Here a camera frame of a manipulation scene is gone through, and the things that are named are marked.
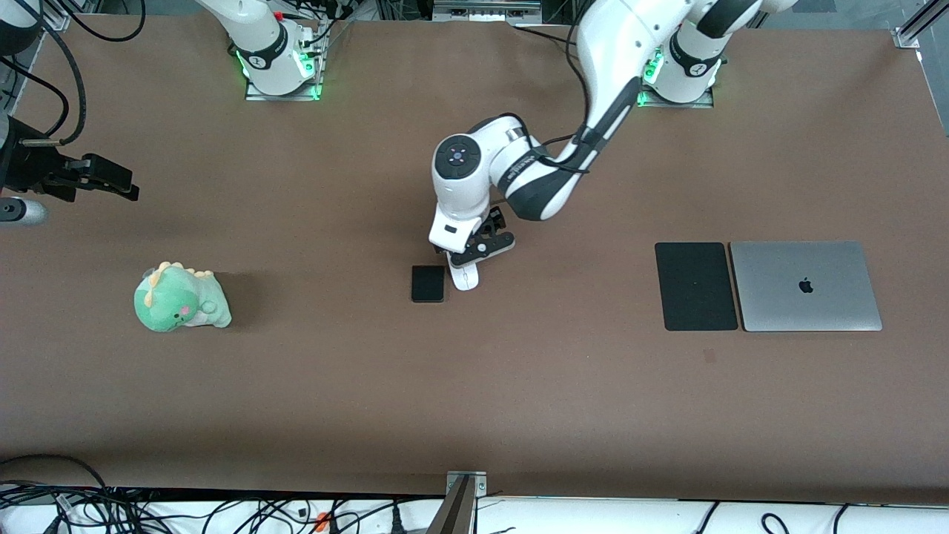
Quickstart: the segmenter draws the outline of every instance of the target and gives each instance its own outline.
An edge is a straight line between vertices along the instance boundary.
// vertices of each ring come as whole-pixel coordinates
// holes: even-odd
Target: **black mouse pad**
[[[656,243],[665,329],[737,330],[722,243]]]

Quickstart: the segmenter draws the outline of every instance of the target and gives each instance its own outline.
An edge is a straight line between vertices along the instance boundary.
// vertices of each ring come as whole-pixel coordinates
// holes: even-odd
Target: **black smartphone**
[[[666,330],[737,330],[725,245],[656,243],[656,264]]]
[[[445,301],[445,268],[441,265],[412,266],[412,301]]]

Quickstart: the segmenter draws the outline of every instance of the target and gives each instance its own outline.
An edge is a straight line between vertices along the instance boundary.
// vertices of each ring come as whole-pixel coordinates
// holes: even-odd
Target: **round black joint cap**
[[[481,147],[467,135],[454,135],[435,151],[435,170],[445,180],[467,178],[480,163]]]

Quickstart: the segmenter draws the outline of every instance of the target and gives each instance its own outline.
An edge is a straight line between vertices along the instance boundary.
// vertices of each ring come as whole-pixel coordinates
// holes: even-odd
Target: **plush toy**
[[[221,284],[211,271],[185,269],[163,261],[148,273],[135,290],[135,313],[141,324],[155,332],[179,326],[231,324],[231,310]]]

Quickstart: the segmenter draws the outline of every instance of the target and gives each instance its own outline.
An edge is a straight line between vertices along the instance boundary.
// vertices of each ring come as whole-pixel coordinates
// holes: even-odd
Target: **table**
[[[440,261],[432,150],[503,111],[573,131],[553,43],[355,23],[321,102],[263,104],[207,14],[65,38],[89,119],[64,152],[133,169],[141,197],[51,200],[0,235],[0,452],[126,486],[436,492],[476,468],[507,494],[949,497],[949,145],[885,32],[738,33],[713,110],[637,110],[560,215],[509,217],[515,249],[440,305],[409,300]],[[72,94],[55,47],[35,71]],[[17,111],[57,114],[32,87]],[[657,241],[844,238],[880,333],[662,326]],[[132,294],[163,260],[218,272],[233,326],[145,330]]]

